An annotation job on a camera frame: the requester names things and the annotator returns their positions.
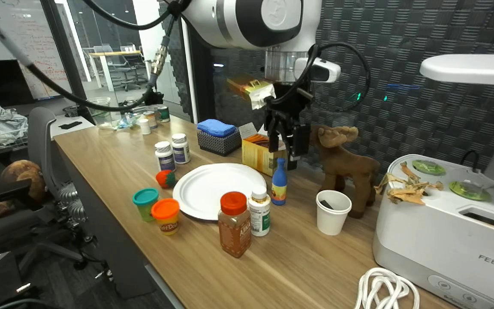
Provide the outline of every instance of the white plate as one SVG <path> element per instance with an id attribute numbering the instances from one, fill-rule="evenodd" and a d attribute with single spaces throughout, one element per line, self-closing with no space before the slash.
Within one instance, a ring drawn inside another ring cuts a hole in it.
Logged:
<path id="1" fill-rule="evenodd" d="M 173 197 L 178 200 L 182 212 L 216 221 L 220 197 L 225 191 L 239 190 L 249 197 L 256 186 L 266 188 L 266 179 L 254 167 L 239 162 L 215 162 L 184 174 L 173 188 Z"/>

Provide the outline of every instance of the wooden countertop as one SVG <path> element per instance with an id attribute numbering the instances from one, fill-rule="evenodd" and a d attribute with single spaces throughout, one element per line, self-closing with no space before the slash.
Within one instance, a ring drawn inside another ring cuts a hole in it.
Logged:
<path id="1" fill-rule="evenodd" d="M 316 228 L 314 203 L 319 183 L 293 169 L 287 205 L 271 207 L 271 231 L 254 236 L 240 258 L 220 246 L 216 222 L 180 214 L 178 233 L 166 236 L 141 219 L 130 198 L 142 186 L 160 188 L 153 179 L 153 143 L 175 131 L 189 135 L 192 152 L 191 162 L 178 166 L 178 176 L 199 164 L 240 161 L 240 149 L 230 155 L 201 150 L 194 125 L 175 116 L 151 135 L 94 126 L 55 140 L 187 306 L 355 305 L 359 277 L 376 265 L 377 205 L 364 219 L 348 217 L 338 236 L 323 234 Z M 422 306 L 451 306 L 424 289 L 420 294 Z"/>

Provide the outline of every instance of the white appliance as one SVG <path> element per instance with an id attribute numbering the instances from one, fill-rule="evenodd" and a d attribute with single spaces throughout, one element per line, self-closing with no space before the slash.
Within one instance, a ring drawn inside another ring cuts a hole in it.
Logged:
<path id="1" fill-rule="evenodd" d="M 417 171 L 415 159 L 443 166 L 444 174 Z M 468 166 L 420 154 L 395 159 L 388 171 L 407 178 L 401 162 L 422 181 L 441 181 L 444 188 L 429 190 L 424 205 L 383 195 L 374 236 L 377 264 L 460 306 L 494 306 L 494 179 Z M 491 200 L 462 197 L 450 190 L 453 181 L 479 185 Z"/>
<path id="2" fill-rule="evenodd" d="M 422 61 L 420 71 L 443 82 L 494 83 L 494 54 L 432 56 Z M 441 174 L 419 171 L 417 159 L 441 166 Z M 494 155 L 480 173 L 407 154 L 396 157 L 388 173 L 407 178 L 401 162 L 424 181 L 441 181 L 444 188 L 431 188 L 419 205 L 393 202 L 388 191 L 401 183 L 388 183 L 372 245 L 377 264 L 455 305 L 494 309 Z M 477 193 L 456 193 L 462 190 L 455 190 L 455 183 Z"/>

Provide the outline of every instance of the white paper cup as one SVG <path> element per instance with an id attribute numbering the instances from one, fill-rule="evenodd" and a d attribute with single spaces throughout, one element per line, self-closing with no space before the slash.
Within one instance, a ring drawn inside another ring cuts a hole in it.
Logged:
<path id="1" fill-rule="evenodd" d="M 316 193 L 317 203 L 317 229 L 326 234 L 338 234 L 343 229 L 345 219 L 352 209 L 352 200 L 340 190 L 321 190 Z"/>

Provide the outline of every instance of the orange lid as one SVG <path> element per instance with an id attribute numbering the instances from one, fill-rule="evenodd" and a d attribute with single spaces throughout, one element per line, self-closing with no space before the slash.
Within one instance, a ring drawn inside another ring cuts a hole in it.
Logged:
<path id="1" fill-rule="evenodd" d="M 247 209 L 247 197 L 242 191 L 232 190 L 220 197 L 220 207 L 228 215 L 240 214 Z"/>
<path id="2" fill-rule="evenodd" d="M 154 205 L 151 205 L 151 215 L 156 219 L 166 219 L 178 212 L 177 198 L 160 198 Z"/>

